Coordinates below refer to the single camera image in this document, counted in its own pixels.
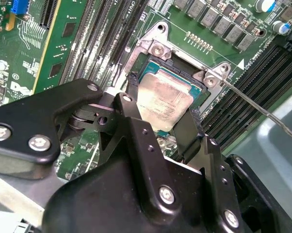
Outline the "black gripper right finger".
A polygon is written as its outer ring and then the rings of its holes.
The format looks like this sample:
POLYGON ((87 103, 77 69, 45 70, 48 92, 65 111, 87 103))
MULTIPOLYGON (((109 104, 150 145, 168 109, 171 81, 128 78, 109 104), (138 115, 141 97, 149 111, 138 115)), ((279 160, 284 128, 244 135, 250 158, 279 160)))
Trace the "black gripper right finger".
POLYGON ((203 212, 213 232, 276 233, 277 219, 270 192, 236 155, 224 157, 219 144, 203 132, 199 111, 187 109, 174 126, 184 164, 202 173, 203 212))

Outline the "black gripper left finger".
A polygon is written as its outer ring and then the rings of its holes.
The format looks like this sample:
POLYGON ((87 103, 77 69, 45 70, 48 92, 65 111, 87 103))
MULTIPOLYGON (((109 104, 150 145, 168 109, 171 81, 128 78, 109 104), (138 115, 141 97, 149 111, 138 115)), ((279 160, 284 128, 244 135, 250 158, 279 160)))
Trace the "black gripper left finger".
POLYGON ((47 177, 60 144, 85 129, 99 133, 98 166, 113 155, 162 155, 151 125, 137 108, 138 81, 110 96, 78 79, 0 107, 0 174, 47 177))

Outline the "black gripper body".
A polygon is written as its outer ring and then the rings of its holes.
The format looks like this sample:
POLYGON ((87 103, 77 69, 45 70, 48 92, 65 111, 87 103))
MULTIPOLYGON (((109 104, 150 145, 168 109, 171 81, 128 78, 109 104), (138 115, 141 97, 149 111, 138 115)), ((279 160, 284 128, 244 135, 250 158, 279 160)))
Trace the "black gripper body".
POLYGON ((48 201, 45 233, 206 233, 224 226, 195 171, 162 155, 113 155, 60 187, 48 201))

